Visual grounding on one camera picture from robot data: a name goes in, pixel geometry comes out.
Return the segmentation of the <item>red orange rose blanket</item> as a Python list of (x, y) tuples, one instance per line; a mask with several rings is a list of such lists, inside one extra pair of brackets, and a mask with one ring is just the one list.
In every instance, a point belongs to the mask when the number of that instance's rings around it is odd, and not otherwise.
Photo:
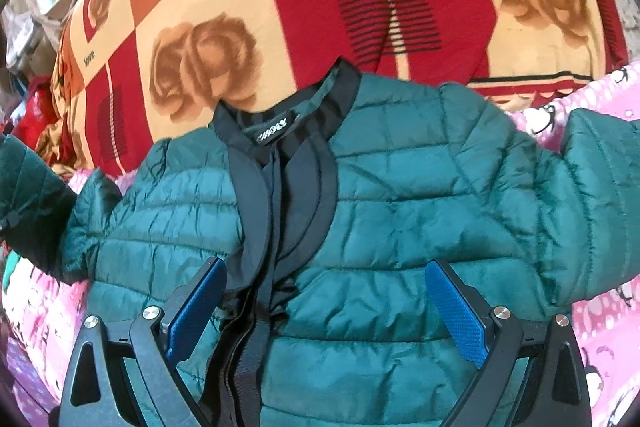
[(508, 109), (629, 63), (614, 0), (78, 0), (51, 79), (51, 165), (136, 169), (219, 102), (257, 113), (344, 57), (363, 72), (455, 81)]

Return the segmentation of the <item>red clothes pile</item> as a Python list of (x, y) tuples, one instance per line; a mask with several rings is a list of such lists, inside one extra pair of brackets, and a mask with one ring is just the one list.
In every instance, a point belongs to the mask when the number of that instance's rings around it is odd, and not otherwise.
[(56, 113), (49, 77), (30, 83), (25, 115), (12, 134), (61, 178), (68, 180), (75, 173), (75, 147), (65, 119)]

